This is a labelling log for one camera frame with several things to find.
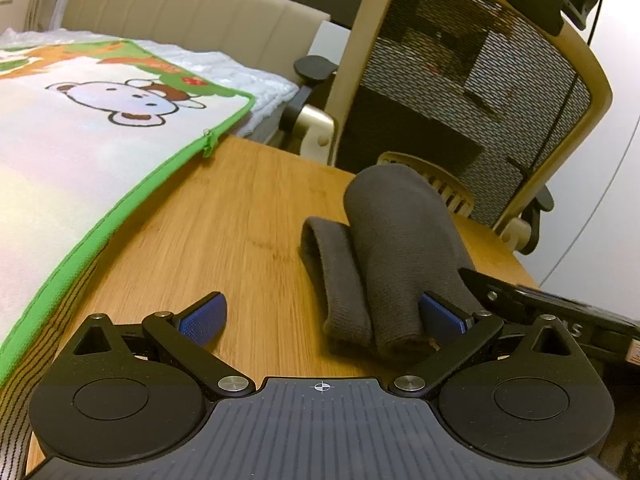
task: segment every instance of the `green zipper trim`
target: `green zipper trim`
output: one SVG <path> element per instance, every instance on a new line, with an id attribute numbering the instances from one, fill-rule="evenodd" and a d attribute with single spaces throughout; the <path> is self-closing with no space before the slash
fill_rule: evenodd
<path id="1" fill-rule="evenodd" d="M 209 156 L 218 145 L 220 135 L 236 124 L 254 106 L 255 97 L 236 91 L 249 102 L 226 121 L 206 130 L 204 135 L 181 149 L 150 173 L 140 184 L 120 201 L 78 242 L 72 251 L 56 267 L 42 284 L 0 346 L 0 388 L 11 376 L 24 353 L 36 339 L 40 328 L 47 322 L 69 287 L 105 246 L 113 232 L 131 215 L 145 199 L 175 171 L 184 166 L 194 155 L 202 152 Z"/>

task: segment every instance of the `cartoon bear print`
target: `cartoon bear print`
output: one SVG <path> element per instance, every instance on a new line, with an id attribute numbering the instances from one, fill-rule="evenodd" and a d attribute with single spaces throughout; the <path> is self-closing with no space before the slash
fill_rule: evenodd
<path id="1" fill-rule="evenodd" d="M 109 120 L 120 126 L 162 126 L 164 116 L 180 108 L 206 108 L 187 92 L 145 79 L 130 79 L 126 83 L 103 81 L 89 83 L 57 83 L 47 87 L 66 95 L 72 101 L 110 112 Z"/>

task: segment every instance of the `office chair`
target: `office chair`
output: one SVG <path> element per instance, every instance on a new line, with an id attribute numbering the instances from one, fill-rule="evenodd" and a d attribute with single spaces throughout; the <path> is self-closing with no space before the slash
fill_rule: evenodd
<path id="1" fill-rule="evenodd" d="M 553 207 L 546 181 L 612 101 L 561 15 L 584 29 L 596 2 L 362 0 L 340 67 L 296 67 L 308 87 L 281 128 L 302 156 L 354 173 L 398 154 L 444 171 L 447 200 L 530 253 Z"/>

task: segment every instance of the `mesh chair back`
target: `mesh chair back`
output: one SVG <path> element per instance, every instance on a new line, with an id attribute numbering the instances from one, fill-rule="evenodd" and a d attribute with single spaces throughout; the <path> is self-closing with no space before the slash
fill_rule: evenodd
<path id="1" fill-rule="evenodd" d="M 504 0 L 390 0 L 335 164 L 357 172 L 383 152 L 418 156 L 471 192 L 471 218 L 495 226 L 587 112 L 590 127 L 599 120 L 610 91 L 596 101 L 557 42 Z"/>

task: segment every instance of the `blue gripper pad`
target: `blue gripper pad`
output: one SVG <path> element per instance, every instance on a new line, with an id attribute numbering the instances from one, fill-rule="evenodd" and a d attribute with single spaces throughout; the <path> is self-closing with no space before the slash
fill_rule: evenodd
<path id="1" fill-rule="evenodd" d="M 466 332 L 466 324 L 448 308 L 431 296 L 423 294 L 418 300 L 422 326 L 439 346 L 447 345 Z"/>
<path id="2" fill-rule="evenodd" d="M 177 315 L 178 332 L 205 346 L 226 325 L 226 298 L 212 293 Z"/>

